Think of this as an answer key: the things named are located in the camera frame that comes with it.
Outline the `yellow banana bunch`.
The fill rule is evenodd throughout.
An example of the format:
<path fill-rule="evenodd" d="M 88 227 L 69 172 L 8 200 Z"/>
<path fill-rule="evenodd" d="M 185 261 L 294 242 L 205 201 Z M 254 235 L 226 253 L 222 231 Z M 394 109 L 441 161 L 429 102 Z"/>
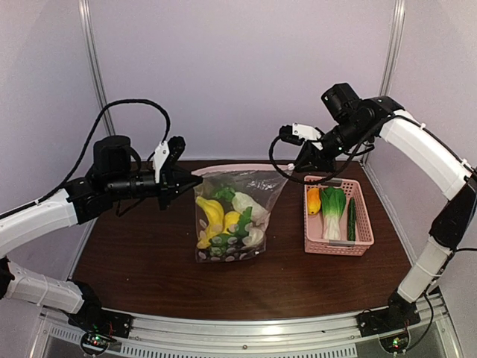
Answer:
<path fill-rule="evenodd" d="M 225 247 L 227 237 L 221 236 L 224 229 L 224 208 L 218 201 L 202 196 L 196 197 L 195 202 L 204 211 L 208 220 L 208 225 L 199 234 L 197 248 L 206 249 L 211 245 Z"/>

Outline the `clear zip top bag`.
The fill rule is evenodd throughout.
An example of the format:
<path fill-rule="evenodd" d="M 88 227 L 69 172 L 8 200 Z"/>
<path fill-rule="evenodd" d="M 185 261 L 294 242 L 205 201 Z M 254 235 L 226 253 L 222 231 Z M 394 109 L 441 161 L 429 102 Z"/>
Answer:
<path fill-rule="evenodd" d="M 266 230 L 291 168 L 265 163 L 207 166 L 192 172 L 198 263 L 249 260 L 266 249 Z"/>

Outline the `pink plastic basket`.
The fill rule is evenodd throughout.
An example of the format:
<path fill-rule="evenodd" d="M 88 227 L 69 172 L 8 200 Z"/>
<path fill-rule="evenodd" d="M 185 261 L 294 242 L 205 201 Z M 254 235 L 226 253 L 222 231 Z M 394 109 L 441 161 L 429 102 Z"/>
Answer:
<path fill-rule="evenodd" d="M 374 236 L 357 180 L 331 179 L 317 184 L 305 177 L 304 251 L 307 254 L 360 257 L 373 245 Z"/>

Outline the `yellow lemon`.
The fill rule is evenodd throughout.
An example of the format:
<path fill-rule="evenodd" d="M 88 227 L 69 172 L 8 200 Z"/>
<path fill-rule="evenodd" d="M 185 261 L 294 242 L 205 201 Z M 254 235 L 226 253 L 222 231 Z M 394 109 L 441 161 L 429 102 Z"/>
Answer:
<path fill-rule="evenodd" d="M 224 229 L 222 233 L 243 236 L 245 233 L 245 225 L 249 221 L 250 217 L 248 214 L 230 211 L 224 217 Z"/>

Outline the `small napa cabbage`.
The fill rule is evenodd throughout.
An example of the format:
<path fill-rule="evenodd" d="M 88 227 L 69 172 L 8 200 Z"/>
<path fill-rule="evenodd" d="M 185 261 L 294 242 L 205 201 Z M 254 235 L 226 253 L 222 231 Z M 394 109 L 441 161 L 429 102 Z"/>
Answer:
<path fill-rule="evenodd" d="M 264 224 L 269 219 L 270 213 L 248 194 L 235 192 L 231 203 L 233 209 L 241 214 L 251 209 L 250 218 L 255 224 Z"/>

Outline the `green leafy vegetable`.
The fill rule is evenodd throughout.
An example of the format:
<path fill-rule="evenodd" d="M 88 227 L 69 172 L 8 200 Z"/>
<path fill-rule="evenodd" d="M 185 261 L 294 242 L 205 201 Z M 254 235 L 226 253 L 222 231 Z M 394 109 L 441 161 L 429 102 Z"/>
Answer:
<path fill-rule="evenodd" d="M 225 215 L 230 211 L 235 211 L 233 209 L 232 203 L 231 203 L 235 192 L 238 192 L 238 191 L 235 191 L 234 188 L 232 188 L 231 186 L 223 186 L 222 188 L 218 189 L 213 194 L 213 198 L 216 199 L 220 204 L 223 205 L 223 207 L 225 209 Z M 251 211 L 251 209 L 247 209 L 247 210 L 244 211 L 244 213 L 248 214 L 249 217 L 250 217 L 250 211 Z M 244 233 L 243 236 L 242 235 L 222 233 L 221 234 L 222 237 L 224 237 L 224 236 L 227 237 L 227 245 L 225 247 L 224 246 L 212 245 L 214 251 L 215 250 L 217 250 L 217 251 L 221 250 L 222 252 L 225 252 L 231 246 L 243 247 L 244 246 L 243 238 L 245 238 L 248 235 L 248 231 L 250 230 L 251 225 L 252 225 L 252 221 L 251 221 L 251 218 L 250 218 L 250 221 L 245 225 L 245 233 Z"/>

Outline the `white radish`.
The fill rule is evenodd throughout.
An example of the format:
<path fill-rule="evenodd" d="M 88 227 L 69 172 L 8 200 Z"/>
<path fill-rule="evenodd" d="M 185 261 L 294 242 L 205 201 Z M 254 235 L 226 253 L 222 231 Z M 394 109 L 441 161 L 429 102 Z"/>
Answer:
<path fill-rule="evenodd" d="M 259 227 L 252 227 L 248 231 L 248 235 L 243 238 L 246 247 L 256 247 L 262 244 L 265 238 L 265 232 Z"/>

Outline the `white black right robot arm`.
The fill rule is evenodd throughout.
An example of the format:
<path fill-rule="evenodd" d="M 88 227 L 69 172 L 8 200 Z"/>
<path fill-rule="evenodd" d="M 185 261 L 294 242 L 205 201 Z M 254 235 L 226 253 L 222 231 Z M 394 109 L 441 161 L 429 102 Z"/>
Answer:
<path fill-rule="evenodd" d="M 292 140 L 302 146 L 296 169 L 318 170 L 333 178 L 343 171 L 335 165 L 337 157 L 355 157 L 366 141 L 375 139 L 393 147 L 415 167 L 397 177 L 405 181 L 401 188 L 410 189 L 404 196 L 411 207 L 409 218 L 429 219 L 430 227 L 420 255 L 382 313 L 382 323 L 395 330 L 410 318 L 417 299 L 443 274 L 465 237 L 476 214 L 476 170 L 389 96 L 361 98 L 349 84 L 340 83 L 321 100 L 335 126 L 323 132 L 311 125 L 292 124 Z M 409 179 L 411 173 L 417 178 Z"/>

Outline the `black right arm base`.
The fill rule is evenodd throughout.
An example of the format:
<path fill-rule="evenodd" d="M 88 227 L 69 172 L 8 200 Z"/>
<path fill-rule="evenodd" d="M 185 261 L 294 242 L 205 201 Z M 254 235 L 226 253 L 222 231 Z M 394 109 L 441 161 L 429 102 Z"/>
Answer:
<path fill-rule="evenodd" d="M 379 310 L 364 310 L 356 316 L 362 337 L 381 335 L 395 330 L 404 330 L 421 322 L 420 315 L 414 311 L 407 315 L 393 313 L 389 307 Z"/>

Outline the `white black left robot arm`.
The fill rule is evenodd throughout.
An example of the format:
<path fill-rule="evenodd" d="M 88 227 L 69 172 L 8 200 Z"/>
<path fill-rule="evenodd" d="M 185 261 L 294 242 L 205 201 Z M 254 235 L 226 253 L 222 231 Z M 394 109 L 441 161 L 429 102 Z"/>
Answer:
<path fill-rule="evenodd" d="M 186 142 L 173 136 L 153 152 L 152 166 L 142 161 L 127 136 L 108 136 L 93 146 L 93 163 L 80 178 L 68 180 L 52 195 L 17 207 L 1 215 L 1 297 L 27 301 L 67 314 L 78 315 L 91 331 L 107 325 L 107 314 L 88 286 L 60 281 L 23 268 L 8 254 L 45 235 L 82 225 L 111 209 L 117 216 L 128 213 L 120 203 L 135 205 L 155 198 L 166 210 L 171 202 L 202 182 L 202 178 L 180 168 L 177 161 Z"/>

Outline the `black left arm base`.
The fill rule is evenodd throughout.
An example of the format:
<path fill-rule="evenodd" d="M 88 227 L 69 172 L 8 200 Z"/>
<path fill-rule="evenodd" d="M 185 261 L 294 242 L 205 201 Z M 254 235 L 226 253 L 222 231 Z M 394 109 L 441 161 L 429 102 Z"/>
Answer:
<path fill-rule="evenodd" d="M 66 313 L 68 323 L 87 333 L 127 339 L 133 317 L 126 313 L 106 310 L 94 290 L 87 284 L 78 283 L 83 303 L 77 313 Z"/>

